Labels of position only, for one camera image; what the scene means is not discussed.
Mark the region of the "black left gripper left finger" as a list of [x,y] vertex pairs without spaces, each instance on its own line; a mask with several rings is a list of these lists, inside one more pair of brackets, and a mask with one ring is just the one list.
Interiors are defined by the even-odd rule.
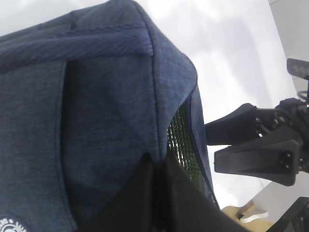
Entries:
[[150,232],[154,167],[144,154],[128,183],[86,226],[88,232]]

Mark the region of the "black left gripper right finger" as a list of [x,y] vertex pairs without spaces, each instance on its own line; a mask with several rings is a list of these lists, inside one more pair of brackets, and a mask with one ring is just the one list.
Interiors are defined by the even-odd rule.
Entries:
[[171,154],[162,163],[159,184],[162,231],[244,231],[199,191]]

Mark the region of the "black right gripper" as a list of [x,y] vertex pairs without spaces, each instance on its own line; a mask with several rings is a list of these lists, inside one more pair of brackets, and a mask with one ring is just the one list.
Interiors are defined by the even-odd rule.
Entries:
[[[287,126],[301,140],[236,146]],[[214,170],[222,174],[258,177],[283,186],[295,184],[299,170],[309,172],[309,102],[280,101],[274,109],[245,103],[230,114],[204,125],[208,145],[235,145],[214,153]]]

